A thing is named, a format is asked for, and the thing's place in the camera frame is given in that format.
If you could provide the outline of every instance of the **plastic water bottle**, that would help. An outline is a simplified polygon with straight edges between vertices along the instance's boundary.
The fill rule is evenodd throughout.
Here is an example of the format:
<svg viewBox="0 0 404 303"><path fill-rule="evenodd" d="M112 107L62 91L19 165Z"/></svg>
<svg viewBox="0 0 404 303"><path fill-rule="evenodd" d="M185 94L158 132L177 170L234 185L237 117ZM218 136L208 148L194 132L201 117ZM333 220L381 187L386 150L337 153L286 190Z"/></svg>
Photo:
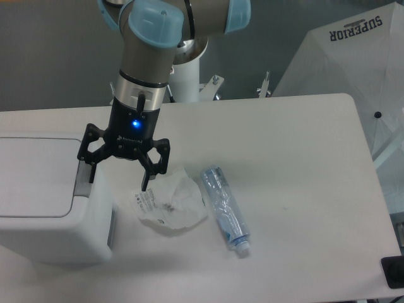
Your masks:
<svg viewBox="0 0 404 303"><path fill-rule="evenodd" d="M229 246L234 247L238 253L249 249L249 230L222 169L217 166L210 167L202 171L201 178Z"/></svg>

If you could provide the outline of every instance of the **white umbrella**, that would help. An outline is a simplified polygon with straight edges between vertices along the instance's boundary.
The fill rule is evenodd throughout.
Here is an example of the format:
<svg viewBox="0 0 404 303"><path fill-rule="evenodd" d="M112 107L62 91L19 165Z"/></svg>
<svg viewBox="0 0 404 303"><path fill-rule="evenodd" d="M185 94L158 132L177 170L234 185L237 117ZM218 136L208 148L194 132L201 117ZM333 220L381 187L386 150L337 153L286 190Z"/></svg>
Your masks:
<svg viewBox="0 0 404 303"><path fill-rule="evenodd" d="M393 3L311 30L273 96L351 95L374 154L400 125L398 115L404 107L403 55L404 7ZM400 210L404 210L404 164L399 167L399 163L392 162L404 163L404 154L399 152L378 171L385 196L390 200L394 196L391 212L397 211L399 200Z"/></svg>

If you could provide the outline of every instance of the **white plastic machine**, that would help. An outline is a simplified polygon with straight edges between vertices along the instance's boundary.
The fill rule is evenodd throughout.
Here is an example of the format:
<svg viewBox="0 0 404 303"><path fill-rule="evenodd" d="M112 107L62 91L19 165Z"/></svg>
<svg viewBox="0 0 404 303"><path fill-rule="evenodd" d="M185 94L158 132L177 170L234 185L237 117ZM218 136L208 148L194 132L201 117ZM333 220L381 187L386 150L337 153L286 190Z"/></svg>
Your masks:
<svg viewBox="0 0 404 303"><path fill-rule="evenodd" d="M46 263L110 259L116 206L101 169L77 160L77 136L0 134L0 244Z"/></svg>

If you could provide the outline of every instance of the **gray floor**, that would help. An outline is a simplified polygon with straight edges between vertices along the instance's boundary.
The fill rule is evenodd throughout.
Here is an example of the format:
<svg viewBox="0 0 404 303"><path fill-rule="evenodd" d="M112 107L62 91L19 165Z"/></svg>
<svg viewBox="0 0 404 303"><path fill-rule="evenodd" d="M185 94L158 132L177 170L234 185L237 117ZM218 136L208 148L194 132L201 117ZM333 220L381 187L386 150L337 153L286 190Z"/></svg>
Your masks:
<svg viewBox="0 0 404 303"><path fill-rule="evenodd" d="M265 71L274 89L308 30L392 0L252 0L248 29L214 37L201 81L226 79L224 98L255 97ZM0 1L0 110L107 105L122 40L95 0Z"/></svg>

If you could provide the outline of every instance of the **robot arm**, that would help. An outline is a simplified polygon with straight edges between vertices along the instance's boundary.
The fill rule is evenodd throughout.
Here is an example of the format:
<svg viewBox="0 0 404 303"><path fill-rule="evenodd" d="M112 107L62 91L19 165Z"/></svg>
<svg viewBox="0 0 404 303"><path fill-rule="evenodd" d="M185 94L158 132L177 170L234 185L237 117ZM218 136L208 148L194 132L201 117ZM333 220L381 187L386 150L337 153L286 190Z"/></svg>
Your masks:
<svg viewBox="0 0 404 303"><path fill-rule="evenodd" d="M180 42L244 28L251 15L250 0L98 0L111 25L119 25L124 54L105 131L88 124L78 159L92 166L110 156L139 160L145 168L142 191L169 162L168 139L153 140L160 107ZM91 142L105 144L88 151ZM148 152L160 154L153 163Z"/></svg>

